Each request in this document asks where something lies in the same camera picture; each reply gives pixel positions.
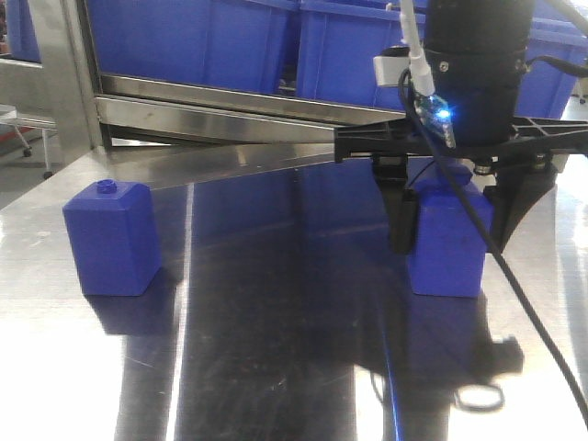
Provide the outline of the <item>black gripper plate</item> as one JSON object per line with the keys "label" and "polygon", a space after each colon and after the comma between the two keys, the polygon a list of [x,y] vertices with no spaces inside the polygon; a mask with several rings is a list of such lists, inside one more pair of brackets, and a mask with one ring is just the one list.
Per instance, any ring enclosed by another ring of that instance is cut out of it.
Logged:
{"label": "black gripper plate", "polygon": [[[587,154],[585,121],[515,117],[509,140],[489,146],[438,143],[445,157],[468,159],[477,175],[495,174],[483,195],[493,207],[490,235],[502,252],[525,215],[555,186],[558,174],[547,160],[560,154]],[[413,249],[416,192],[408,186],[406,156],[429,156],[430,149],[410,119],[394,119],[334,131],[334,160],[372,157],[372,173],[388,218],[390,248]]]}

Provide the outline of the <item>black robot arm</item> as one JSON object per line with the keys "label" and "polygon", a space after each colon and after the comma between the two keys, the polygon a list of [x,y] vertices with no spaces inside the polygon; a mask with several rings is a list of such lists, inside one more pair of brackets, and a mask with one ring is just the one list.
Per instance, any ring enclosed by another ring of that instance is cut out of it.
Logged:
{"label": "black robot arm", "polygon": [[408,184],[408,160],[430,156],[442,168],[468,159],[486,187],[493,218],[459,201],[468,223],[493,251],[501,251],[525,215],[554,187],[558,154],[584,154],[587,127],[580,122],[517,116],[527,53],[531,1],[431,1],[424,34],[408,28],[405,42],[388,50],[409,65],[398,76],[405,116],[349,126],[334,133],[334,159],[367,156],[389,219],[390,245],[407,254],[415,246],[424,205]]}

